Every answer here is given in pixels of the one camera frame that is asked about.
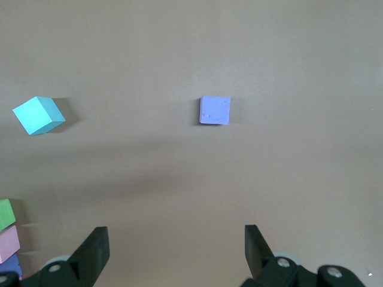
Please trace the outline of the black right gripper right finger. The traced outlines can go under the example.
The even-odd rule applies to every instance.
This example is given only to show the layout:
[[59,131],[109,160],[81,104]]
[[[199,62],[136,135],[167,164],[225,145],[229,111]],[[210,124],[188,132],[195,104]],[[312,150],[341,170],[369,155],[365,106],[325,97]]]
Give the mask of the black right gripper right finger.
[[246,279],[242,286],[364,286],[364,283],[345,267],[322,265],[316,273],[313,273],[292,259],[275,256],[256,225],[245,226],[245,257],[252,277]]

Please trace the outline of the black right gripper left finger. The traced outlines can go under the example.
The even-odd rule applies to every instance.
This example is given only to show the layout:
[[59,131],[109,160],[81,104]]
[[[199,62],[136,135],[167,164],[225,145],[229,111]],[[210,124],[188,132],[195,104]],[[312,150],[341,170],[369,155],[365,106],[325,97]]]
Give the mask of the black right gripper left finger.
[[93,286],[110,258],[107,227],[96,227],[65,261],[54,261],[26,279],[1,273],[1,286]]

